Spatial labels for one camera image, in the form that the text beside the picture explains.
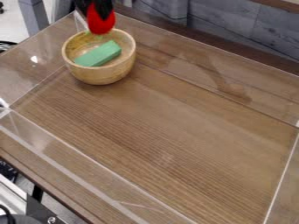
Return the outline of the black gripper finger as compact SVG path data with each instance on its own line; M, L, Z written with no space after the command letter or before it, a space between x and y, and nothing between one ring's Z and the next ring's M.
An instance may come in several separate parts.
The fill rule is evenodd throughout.
M83 15L87 15L91 0L73 0L76 7L78 8Z
M93 0L93 3L100 18L107 20L113 10L112 0Z

